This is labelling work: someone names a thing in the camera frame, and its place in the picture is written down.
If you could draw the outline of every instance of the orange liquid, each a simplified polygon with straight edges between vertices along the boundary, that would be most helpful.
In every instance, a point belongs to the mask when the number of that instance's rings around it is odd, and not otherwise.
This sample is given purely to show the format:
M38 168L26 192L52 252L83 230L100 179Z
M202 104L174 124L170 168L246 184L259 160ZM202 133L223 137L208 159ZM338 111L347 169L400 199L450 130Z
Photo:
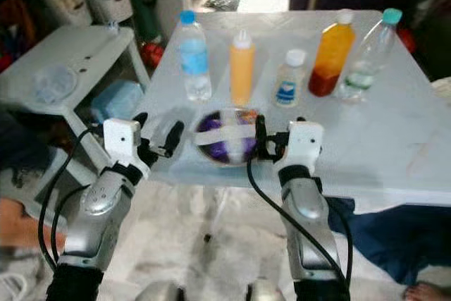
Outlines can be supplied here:
M317 97L332 93L355 40L351 25L334 24L323 31L309 90Z
M251 97L254 53L254 45L250 49L230 48L230 89L236 106L244 106Z

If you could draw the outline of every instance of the bottle label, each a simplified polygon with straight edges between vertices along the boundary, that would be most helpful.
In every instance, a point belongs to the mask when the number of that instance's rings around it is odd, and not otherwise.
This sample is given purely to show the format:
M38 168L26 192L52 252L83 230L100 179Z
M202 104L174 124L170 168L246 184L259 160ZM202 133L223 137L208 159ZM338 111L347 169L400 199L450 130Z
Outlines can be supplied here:
M201 75L209 70L205 43L188 40L180 48L182 70L189 75Z
M296 84L290 81L282 81L276 93L276 101L281 105L289 105L294 102Z

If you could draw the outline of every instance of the plastic water bottle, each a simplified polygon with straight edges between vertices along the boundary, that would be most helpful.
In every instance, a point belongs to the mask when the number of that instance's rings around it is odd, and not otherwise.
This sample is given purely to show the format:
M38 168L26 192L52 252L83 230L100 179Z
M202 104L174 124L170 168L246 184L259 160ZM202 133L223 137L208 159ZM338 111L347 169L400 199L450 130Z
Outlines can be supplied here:
M211 98L211 81L204 31L196 23L193 11L182 11L180 22L180 59L188 99L208 100Z
M387 8L382 20L374 26L360 44L336 95L342 99L361 99L385 66L396 37L396 25L402 12Z

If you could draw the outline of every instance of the clear plastic container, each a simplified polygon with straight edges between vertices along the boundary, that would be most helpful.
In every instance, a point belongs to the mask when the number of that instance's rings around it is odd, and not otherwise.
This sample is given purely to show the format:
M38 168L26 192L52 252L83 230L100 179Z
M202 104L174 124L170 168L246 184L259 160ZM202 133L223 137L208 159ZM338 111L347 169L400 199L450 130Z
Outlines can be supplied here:
M65 65L52 65L35 73L35 97L45 104L57 104L73 92L77 75Z
M211 81L205 34L195 20L193 11L180 14L180 64L188 99L202 101L211 98Z
M278 69L273 103L280 107L294 107L299 102L301 81L306 75L305 51L291 49L285 56L285 63Z
M401 17L402 12L396 8L387 8L383 12L382 20L365 36L352 58L349 70L337 88L337 97L358 100L371 87L377 73L385 67Z

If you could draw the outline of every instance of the black wire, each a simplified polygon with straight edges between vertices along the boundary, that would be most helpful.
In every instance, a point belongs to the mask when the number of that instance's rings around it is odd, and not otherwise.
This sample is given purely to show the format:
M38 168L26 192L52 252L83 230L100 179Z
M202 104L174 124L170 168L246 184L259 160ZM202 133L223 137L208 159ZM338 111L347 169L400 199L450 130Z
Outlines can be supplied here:
M42 201L42 207L41 212L39 214L39 222L37 224L37 239L39 241L39 247L41 249L42 255L44 255L45 260L47 261L47 264L49 264L52 271L55 271L56 269L56 263L51 258L49 251L47 250L47 247L45 245L44 240L44 219L45 219L45 212L47 210L47 206L49 205L51 193L55 188L55 184L58 181L58 179L61 177L61 174L63 174L64 170L66 169L67 165L69 164L69 161L72 159L75 150L77 149L78 145L80 144L82 138L89 133L91 130L88 128L87 130L84 130L75 141L74 147L72 148L72 151L68 155L66 161L64 161L64 164L57 170L55 176L51 179L49 187L47 188L47 191L45 193L44 199Z
M332 266L332 269L337 274L338 279L345 287L345 290L349 290L349 286L346 282L345 277L343 276L343 273L341 272L341 268L338 266L338 264L335 262L335 260L329 255L327 250L325 250L324 247L304 227L302 227L296 220L294 220L293 217L291 215L289 215L289 213L287 213L282 208L280 208L257 185L257 183L255 182L254 176L252 175L252 157L250 157L247 160L246 168L247 168L247 177L249 178L249 182L251 183L251 185L255 189L255 191L258 193L258 195L260 195L260 197L263 200L265 200L266 203L268 203L271 207L273 207L281 216L283 216L283 218L285 218L288 222L290 222L293 227L295 227L304 237L306 237L307 240L310 241L313 246L315 246L317 248L317 250L324 256L324 258Z
M346 282L347 285L351 285L351 275L352 275L352 260L354 256L354 248L352 246L353 239L352 234L350 230L350 225L347 223L345 217L341 213L341 211L336 207L335 202L331 201L331 199L326 199L329 207L334 210L335 213L337 213L338 217L340 218L343 227L345 228L346 232L346 239L347 239L347 267L346 267Z
M51 243L51 252L54 255L54 260L55 260L56 264L58 263L58 259L59 259L58 248L56 246L56 228L58 226L59 216L60 216L61 212L63 211L64 205L66 204L66 202L73 195L77 194L78 192L81 192L82 190L85 190L89 186L90 185L82 186L82 187L79 187L79 188L69 192L68 194L66 194L64 196L64 198L60 201L60 203L55 208L54 220L53 220L53 223L51 224L50 243Z

